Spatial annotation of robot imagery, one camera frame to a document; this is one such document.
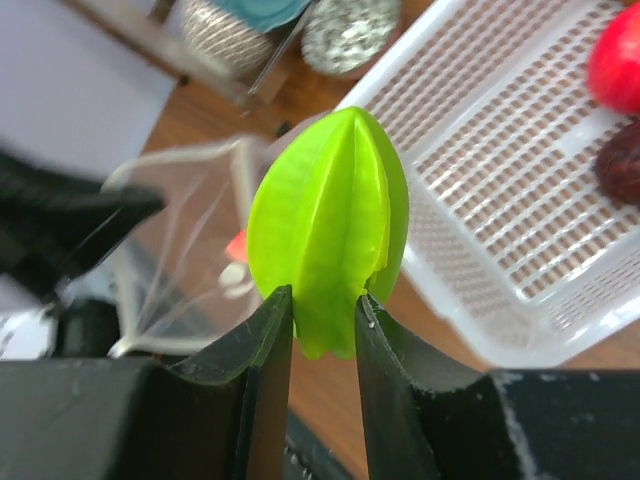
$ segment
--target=mesh pattern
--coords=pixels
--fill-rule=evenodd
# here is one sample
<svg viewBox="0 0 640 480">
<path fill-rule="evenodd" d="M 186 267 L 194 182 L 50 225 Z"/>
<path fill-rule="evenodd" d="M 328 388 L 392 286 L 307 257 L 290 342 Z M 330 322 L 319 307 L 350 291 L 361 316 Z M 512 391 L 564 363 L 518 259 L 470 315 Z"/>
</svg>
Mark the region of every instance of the mesh pattern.
<svg viewBox="0 0 640 480">
<path fill-rule="evenodd" d="M 385 125 L 399 149 L 410 149 L 567 1 L 469 0 L 371 100 L 367 110 Z M 409 119 L 407 111 L 412 112 Z"/>
<path fill-rule="evenodd" d="M 559 145 L 595 110 L 584 60 L 613 14 L 606 3 L 589 12 L 415 164 L 523 300 L 543 298 L 640 223 L 636 209 L 596 193 L 591 172 L 599 148 L 624 122 L 576 155 Z"/>
</svg>

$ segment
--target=white plastic basket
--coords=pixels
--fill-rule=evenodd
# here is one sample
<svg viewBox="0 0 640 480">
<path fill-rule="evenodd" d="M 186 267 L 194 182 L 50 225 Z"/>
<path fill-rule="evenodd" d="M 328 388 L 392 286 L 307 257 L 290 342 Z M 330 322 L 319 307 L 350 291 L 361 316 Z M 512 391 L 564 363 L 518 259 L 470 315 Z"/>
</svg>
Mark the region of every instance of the white plastic basket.
<svg viewBox="0 0 640 480">
<path fill-rule="evenodd" d="M 391 136 L 410 183 L 405 272 L 493 364 L 557 365 L 640 316 L 640 211 L 591 171 L 630 119 L 585 86 L 621 8 L 438 0 L 339 106 Z"/>
</svg>

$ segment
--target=dark red fruit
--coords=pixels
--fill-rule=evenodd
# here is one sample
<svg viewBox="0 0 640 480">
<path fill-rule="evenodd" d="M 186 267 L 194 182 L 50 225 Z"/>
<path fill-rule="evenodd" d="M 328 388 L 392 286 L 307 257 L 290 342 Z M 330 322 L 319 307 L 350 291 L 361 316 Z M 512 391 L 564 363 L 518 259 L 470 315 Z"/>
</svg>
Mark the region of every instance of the dark red fruit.
<svg viewBox="0 0 640 480">
<path fill-rule="evenodd" d="M 602 147 L 595 172 L 607 195 L 640 205 L 640 122 L 623 128 Z"/>
</svg>

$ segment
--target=plastic bag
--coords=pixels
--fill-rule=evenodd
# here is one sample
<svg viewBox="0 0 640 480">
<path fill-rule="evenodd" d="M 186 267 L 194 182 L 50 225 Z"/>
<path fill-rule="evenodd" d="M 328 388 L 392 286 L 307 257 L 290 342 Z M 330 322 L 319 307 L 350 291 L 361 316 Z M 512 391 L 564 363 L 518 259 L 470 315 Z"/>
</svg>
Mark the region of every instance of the plastic bag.
<svg viewBox="0 0 640 480">
<path fill-rule="evenodd" d="M 234 137 L 146 155 L 109 177 L 105 189 L 147 184 L 167 200 L 109 259 L 122 329 L 113 356 L 133 350 L 186 355 L 257 308 L 261 298 L 248 266 L 225 249 L 246 226 L 275 147 Z"/>
</svg>

